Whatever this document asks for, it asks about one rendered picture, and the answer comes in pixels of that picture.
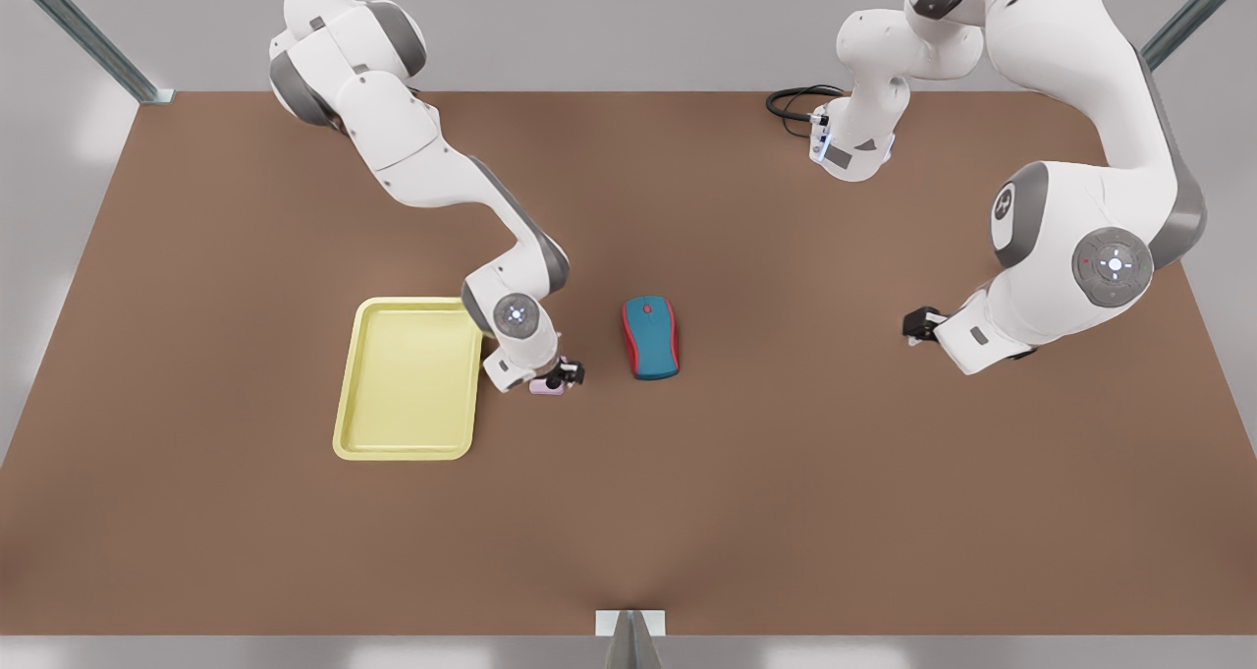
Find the teal and red computer mouse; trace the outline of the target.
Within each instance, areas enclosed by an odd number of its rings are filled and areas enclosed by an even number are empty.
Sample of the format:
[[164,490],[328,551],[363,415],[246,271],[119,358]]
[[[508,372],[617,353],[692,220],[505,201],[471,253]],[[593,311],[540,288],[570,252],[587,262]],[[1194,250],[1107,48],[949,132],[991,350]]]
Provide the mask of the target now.
[[669,299],[641,296],[625,301],[623,340],[634,379],[660,381],[679,373],[678,319]]

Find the silver frame post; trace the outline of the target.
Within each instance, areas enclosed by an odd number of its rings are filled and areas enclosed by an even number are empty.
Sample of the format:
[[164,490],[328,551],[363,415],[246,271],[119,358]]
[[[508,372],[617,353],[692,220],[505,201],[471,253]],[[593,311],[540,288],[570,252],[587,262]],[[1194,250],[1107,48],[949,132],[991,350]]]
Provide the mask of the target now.
[[605,669],[662,669],[654,641],[666,634],[664,610],[597,610],[595,634],[610,639]]
[[1140,54],[1150,70],[1156,70],[1178,47],[1212,18],[1229,0],[1188,0],[1182,3],[1165,24],[1141,48]]
[[140,104],[170,104],[175,99],[176,91],[155,86],[75,3],[72,0],[31,0],[31,3],[55,21],[77,47],[91,57],[91,60],[97,62]]

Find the yellow rectangular tray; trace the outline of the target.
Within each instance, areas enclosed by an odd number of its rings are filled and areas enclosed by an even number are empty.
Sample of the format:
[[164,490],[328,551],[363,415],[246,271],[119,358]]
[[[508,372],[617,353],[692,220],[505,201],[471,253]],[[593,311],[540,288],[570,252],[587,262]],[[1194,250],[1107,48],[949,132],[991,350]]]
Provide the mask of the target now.
[[349,462],[453,462],[471,448],[481,329],[463,301],[371,298],[354,313],[333,449]]

